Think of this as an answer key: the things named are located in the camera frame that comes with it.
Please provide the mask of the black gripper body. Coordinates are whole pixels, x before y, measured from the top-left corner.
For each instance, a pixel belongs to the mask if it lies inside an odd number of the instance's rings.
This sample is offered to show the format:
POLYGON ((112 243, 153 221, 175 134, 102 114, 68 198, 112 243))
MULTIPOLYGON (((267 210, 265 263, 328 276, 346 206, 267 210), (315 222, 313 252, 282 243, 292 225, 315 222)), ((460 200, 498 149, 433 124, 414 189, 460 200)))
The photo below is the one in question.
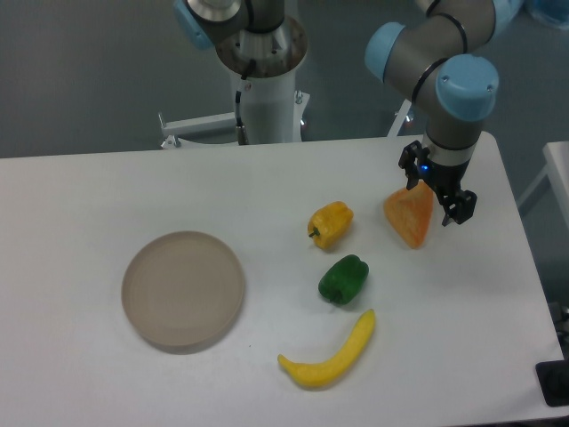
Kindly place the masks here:
POLYGON ((467 199, 469 193, 461 188, 461 180, 471 159, 471 148, 445 149, 435 143, 421 146, 419 178, 439 199, 467 199))

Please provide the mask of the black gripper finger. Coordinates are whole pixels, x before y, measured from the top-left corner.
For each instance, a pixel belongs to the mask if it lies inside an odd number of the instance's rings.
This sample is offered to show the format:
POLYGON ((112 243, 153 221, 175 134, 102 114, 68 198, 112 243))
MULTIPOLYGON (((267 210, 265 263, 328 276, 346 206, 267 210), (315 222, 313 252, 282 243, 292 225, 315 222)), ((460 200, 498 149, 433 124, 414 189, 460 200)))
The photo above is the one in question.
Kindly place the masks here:
POLYGON ((445 211, 442 225, 451 223, 463 224, 469 220, 475 211, 477 194, 470 190, 457 190, 453 195, 444 196, 442 207, 445 211))
POLYGON ((398 160, 398 166, 405 172, 407 183, 405 188, 412 190, 415 188, 421 176, 421 160, 423 158, 423 147, 419 141, 413 141, 403 148, 398 160))

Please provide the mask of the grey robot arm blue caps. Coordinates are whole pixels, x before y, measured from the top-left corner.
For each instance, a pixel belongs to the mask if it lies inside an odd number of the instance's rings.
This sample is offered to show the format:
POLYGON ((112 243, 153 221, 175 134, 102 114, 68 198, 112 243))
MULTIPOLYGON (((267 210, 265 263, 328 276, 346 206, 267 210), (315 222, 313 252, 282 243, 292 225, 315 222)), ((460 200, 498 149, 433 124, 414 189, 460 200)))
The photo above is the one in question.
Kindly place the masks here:
MULTIPOLYGON (((290 142, 300 132, 293 115, 293 78, 308 52, 301 24, 281 1, 177 1, 180 27, 200 50, 213 49, 233 78, 230 118, 241 145, 290 142)), ((399 159, 409 188, 427 184, 445 223, 461 224, 477 197, 461 186, 499 88, 496 68, 475 50, 489 43, 517 12, 510 1, 428 1, 425 21, 389 22, 365 47, 365 65, 428 117, 423 137, 399 159)))

